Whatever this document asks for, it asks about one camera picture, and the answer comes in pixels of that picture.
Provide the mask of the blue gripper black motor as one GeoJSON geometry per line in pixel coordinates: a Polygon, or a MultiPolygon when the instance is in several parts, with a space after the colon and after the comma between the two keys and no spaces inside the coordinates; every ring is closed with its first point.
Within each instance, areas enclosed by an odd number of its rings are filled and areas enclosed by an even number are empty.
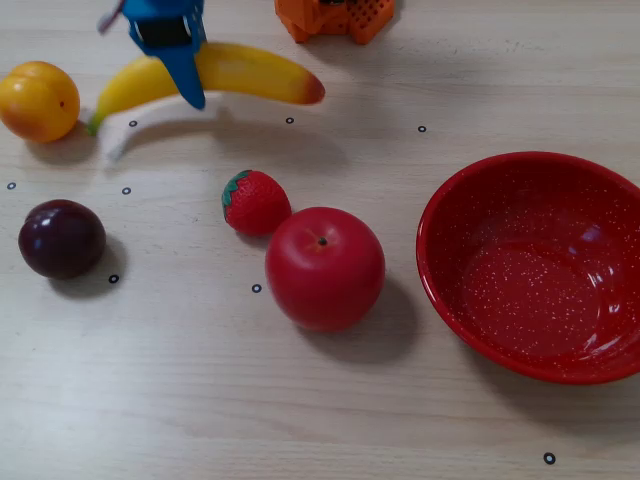
{"type": "Polygon", "coordinates": [[[147,55],[161,50],[178,92],[198,110],[206,100],[193,52],[206,41],[203,11],[203,0],[126,0],[122,7],[132,40],[147,55]]]}

